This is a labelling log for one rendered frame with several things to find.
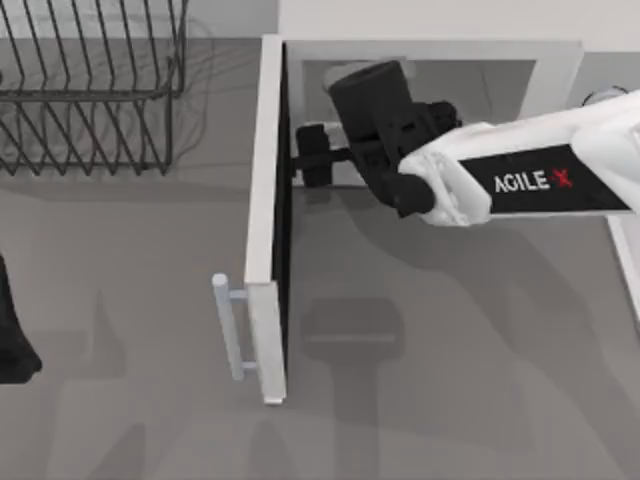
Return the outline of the grey microwave knob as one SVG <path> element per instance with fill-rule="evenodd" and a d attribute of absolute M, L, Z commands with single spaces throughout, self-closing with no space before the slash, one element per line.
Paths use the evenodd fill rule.
<path fill-rule="evenodd" d="M 608 101 L 623 95 L 627 95 L 628 93 L 629 93 L 628 89 L 618 85 L 612 85 L 605 89 L 597 90 L 589 93 L 583 99 L 581 105 L 582 106 L 593 105 L 593 104 Z"/>

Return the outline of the white microwave door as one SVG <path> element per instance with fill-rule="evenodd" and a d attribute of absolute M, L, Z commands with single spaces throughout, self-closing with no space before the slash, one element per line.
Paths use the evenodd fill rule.
<path fill-rule="evenodd" d="M 287 397 L 292 161 L 286 41 L 262 38 L 244 284 L 263 402 Z"/>

